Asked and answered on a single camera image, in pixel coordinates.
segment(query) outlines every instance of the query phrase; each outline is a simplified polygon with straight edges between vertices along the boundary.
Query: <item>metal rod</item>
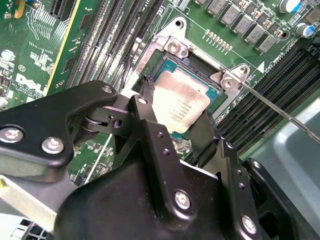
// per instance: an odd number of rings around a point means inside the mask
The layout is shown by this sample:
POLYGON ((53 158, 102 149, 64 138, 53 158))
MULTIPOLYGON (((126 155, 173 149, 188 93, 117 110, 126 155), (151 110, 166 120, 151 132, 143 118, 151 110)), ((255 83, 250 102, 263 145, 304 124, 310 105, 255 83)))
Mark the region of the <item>metal rod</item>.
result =
POLYGON ((273 104, 271 101, 266 99, 264 96, 262 96, 259 92, 254 90, 252 87, 248 86, 244 82, 239 82, 246 90, 249 91, 252 95, 260 99, 262 102, 264 102, 266 105, 268 105, 270 108, 272 108, 274 111, 276 111, 278 114, 280 114, 282 117, 289 120, 291 123, 296 125, 298 128, 300 128, 302 131, 304 131, 310 138, 312 138, 317 144, 320 144, 320 137, 318 137, 316 134, 314 134, 306 125, 304 125, 302 122, 300 122, 295 117, 291 116, 290 114, 286 113, 279 107, 277 107, 275 104, 273 104))

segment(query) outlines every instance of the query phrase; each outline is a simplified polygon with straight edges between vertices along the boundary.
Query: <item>white triangle marking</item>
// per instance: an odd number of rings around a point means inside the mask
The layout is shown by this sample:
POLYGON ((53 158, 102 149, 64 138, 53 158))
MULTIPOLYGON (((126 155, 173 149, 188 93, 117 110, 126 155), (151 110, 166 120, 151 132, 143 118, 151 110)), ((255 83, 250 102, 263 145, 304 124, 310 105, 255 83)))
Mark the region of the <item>white triangle marking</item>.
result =
POLYGON ((261 73, 265 73, 265 62, 263 61, 257 68, 261 73))

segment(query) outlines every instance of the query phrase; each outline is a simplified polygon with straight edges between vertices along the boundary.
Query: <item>gray plastic surface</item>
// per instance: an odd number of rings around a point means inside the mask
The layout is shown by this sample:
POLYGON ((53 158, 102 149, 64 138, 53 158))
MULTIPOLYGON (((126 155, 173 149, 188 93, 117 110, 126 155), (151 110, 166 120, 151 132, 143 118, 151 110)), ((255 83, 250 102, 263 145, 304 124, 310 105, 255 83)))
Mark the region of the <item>gray plastic surface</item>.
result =
MULTIPOLYGON (((320 97, 297 119, 320 136, 320 97)), ((287 123, 250 157, 263 164, 320 235, 320 145, 287 123)))

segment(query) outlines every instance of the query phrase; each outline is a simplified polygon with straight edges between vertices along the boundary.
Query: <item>motherboard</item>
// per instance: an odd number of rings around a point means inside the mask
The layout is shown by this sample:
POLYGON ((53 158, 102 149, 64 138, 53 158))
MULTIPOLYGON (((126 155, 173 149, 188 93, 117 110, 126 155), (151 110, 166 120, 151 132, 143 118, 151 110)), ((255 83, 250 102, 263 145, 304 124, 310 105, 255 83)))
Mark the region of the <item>motherboard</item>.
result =
MULTIPOLYGON (((299 62, 304 53, 297 48, 317 35, 318 5, 317 0, 1 0, 0 111, 92 80, 121 91, 134 90, 148 77, 155 87, 156 118, 181 160, 197 164, 188 129, 204 110, 245 155, 283 118, 273 117, 235 80, 289 113, 319 95, 319 65, 299 62)), ((75 146, 70 178, 80 186, 112 165, 111 135, 100 133, 75 146)))

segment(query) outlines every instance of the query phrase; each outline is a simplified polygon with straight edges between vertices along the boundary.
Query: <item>screw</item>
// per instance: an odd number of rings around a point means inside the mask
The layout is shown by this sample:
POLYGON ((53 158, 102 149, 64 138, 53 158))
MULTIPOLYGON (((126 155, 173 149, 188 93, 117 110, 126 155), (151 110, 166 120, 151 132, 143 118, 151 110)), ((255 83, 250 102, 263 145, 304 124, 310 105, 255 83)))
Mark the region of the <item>screw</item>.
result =
POLYGON ((242 216, 241 220, 245 230, 247 230, 248 233, 250 234, 257 233, 257 228, 254 222, 248 216, 242 216))
POLYGON ((257 161, 253 161, 252 163, 257 169, 260 168, 260 164, 257 161))
POLYGON ((190 208, 190 205, 191 205, 190 199, 184 192, 176 191, 174 194, 174 200, 181 209, 186 210, 190 208))
POLYGON ((59 154, 65 146, 61 139, 57 137, 49 137, 41 143, 41 148, 48 154, 59 154))
POLYGON ((103 87, 102 87, 102 90, 105 91, 105 92, 108 93, 108 94, 111 94, 111 93, 112 93, 112 89, 111 89, 109 86, 103 86, 103 87))
POLYGON ((15 144, 23 137, 23 132, 15 127, 6 127, 0 130, 0 141, 4 143, 15 144))
POLYGON ((145 99, 142 98, 142 97, 138 97, 138 100, 139 100, 139 102, 142 103, 142 104, 147 104, 147 103, 148 103, 147 100, 145 100, 145 99))
POLYGON ((177 41, 172 41, 168 44, 168 50, 171 54, 178 54, 181 50, 181 44, 177 41))
POLYGON ((225 83, 224 83, 224 86, 225 86, 225 88, 230 88, 231 86, 232 86, 232 82, 231 81, 226 81, 225 83))
POLYGON ((230 142, 226 142, 225 144, 226 144, 226 145, 228 146, 228 148, 230 148, 230 149, 233 149, 233 148, 234 148, 234 146, 232 146, 230 142))

